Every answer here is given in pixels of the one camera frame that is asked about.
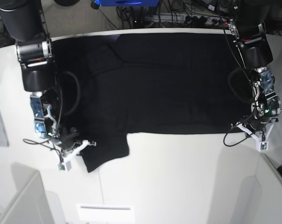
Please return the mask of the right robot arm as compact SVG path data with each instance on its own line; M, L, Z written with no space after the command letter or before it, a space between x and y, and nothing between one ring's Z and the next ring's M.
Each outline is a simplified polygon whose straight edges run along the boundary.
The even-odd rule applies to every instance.
M58 73L52 52L52 42L39 0L0 0L0 18L10 36L15 39L24 90L31 93L34 128L41 139L48 139L63 151L84 149L90 142L80 138L79 131L63 126L63 119L78 107L81 87L77 77L69 72ZM74 79L75 101L65 111L61 81L65 75Z

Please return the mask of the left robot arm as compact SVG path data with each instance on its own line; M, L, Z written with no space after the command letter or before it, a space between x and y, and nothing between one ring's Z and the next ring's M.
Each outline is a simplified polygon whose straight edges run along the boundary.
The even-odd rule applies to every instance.
M273 3L272 0L233 0L229 6L228 27L242 60L241 71L253 89L252 116L243 122L252 132L264 131L282 111L275 92L275 77L269 68L273 55L265 27Z

